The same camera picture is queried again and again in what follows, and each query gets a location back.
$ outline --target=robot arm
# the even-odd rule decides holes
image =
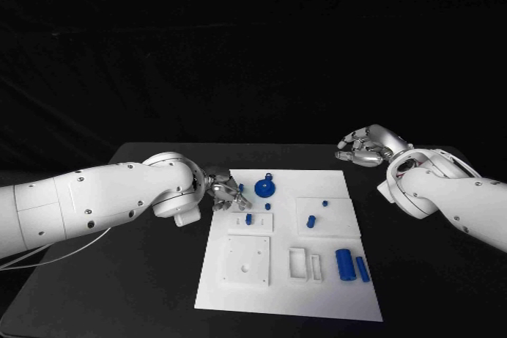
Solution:
[[[444,151],[415,149],[381,125],[349,134],[339,148],[345,148],[349,142],[355,142],[354,151],[338,152],[336,157],[362,166],[378,166],[384,160],[390,161],[387,181],[379,191],[410,215],[423,219],[440,210],[463,232],[507,251],[505,183],[482,178]]]
[[[207,190],[220,188],[240,209],[253,205],[238,189],[222,193],[231,175],[208,176],[178,153],[83,169],[47,180],[0,188],[0,258],[133,221],[153,206],[159,217],[175,216],[179,227],[201,219]]]

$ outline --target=blue object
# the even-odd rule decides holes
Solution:
[[[310,216],[309,217],[309,223],[307,223],[307,227],[313,228],[316,225],[316,216]]]
[[[356,280],[355,263],[349,249],[341,249],[336,252],[336,262],[339,263],[341,279],[343,281]]]
[[[266,179],[261,179],[256,183],[256,193],[261,197],[270,197],[276,193],[276,184],[271,180],[273,175],[271,173],[267,173]]]
[[[358,268],[359,268],[359,272],[362,274],[364,282],[367,283],[371,281],[371,277],[368,276],[365,261],[361,256],[356,257],[356,262],[358,262]]]

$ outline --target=table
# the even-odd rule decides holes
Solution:
[[[441,148],[463,158],[454,148]],[[148,210],[86,251],[38,268],[0,332],[8,337],[336,337],[485,333],[502,327],[507,254],[459,232],[441,213],[411,218],[377,190],[387,165],[342,162],[336,150],[335,145],[129,143],[110,163],[175,151],[201,167],[343,170],[384,323],[194,308],[212,220],[207,196],[197,223],[179,228]],[[55,244],[44,260],[96,237]]]

